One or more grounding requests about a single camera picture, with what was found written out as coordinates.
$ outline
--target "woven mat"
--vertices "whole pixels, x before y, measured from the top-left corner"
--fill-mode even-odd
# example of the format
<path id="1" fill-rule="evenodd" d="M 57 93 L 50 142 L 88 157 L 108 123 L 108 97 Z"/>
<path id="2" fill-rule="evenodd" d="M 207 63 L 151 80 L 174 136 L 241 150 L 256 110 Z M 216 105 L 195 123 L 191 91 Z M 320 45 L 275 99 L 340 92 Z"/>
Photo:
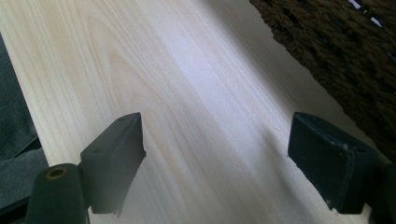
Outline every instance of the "woven mat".
<path id="1" fill-rule="evenodd" d="M 274 39 L 396 161 L 396 1 L 250 3 Z"/>

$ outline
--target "gray fabric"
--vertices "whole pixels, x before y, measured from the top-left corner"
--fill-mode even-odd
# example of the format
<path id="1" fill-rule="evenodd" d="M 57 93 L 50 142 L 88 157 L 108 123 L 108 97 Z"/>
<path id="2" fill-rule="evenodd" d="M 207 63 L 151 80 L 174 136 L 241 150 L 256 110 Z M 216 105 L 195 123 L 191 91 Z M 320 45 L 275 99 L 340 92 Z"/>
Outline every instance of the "gray fabric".
<path id="1" fill-rule="evenodd" d="M 36 139 L 35 126 L 0 36 L 0 161 L 16 157 Z"/>
<path id="2" fill-rule="evenodd" d="M 28 197 L 35 176 L 48 167 L 42 148 L 0 161 L 0 208 Z"/>
<path id="3" fill-rule="evenodd" d="M 48 167 L 42 148 L 22 153 L 33 147 L 30 145 L 36 139 L 35 126 L 0 36 L 0 208 L 28 197 L 35 176 Z"/>

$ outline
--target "wood grain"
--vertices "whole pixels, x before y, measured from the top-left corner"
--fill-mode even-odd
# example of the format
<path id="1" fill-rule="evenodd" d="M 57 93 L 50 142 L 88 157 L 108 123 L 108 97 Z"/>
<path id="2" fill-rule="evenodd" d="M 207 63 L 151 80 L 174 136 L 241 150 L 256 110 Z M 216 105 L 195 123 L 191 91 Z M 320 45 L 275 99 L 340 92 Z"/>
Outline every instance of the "wood grain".
<path id="1" fill-rule="evenodd" d="M 122 215 L 92 223 L 366 223 L 329 211 L 287 157 L 291 116 L 372 145 L 248 1 L 0 1 L 50 165 L 141 112 L 148 156 Z"/>

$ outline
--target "wooden table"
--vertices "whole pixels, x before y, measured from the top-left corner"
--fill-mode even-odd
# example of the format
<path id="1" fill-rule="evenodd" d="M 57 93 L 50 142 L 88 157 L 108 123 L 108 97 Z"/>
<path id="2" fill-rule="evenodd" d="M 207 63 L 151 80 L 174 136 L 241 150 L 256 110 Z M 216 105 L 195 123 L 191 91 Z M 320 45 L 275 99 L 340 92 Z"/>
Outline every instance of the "wooden table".
<path id="1" fill-rule="evenodd" d="M 367 223 L 367 207 L 329 211 L 287 157 L 291 116 L 372 141 L 248 0 L 2 0 L 0 30 L 50 165 L 142 113 L 123 213 L 92 223 Z"/>

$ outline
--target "brown woven rug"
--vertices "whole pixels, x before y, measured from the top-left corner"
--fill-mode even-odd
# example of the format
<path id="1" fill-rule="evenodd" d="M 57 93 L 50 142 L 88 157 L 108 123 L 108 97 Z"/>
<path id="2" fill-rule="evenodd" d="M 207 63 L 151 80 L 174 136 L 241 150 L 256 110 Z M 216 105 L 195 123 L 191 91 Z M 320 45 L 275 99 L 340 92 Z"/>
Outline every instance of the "brown woven rug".
<path id="1" fill-rule="evenodd" d="M 396 1 L 250 0 L 274 39 L 396 161 Z"/>

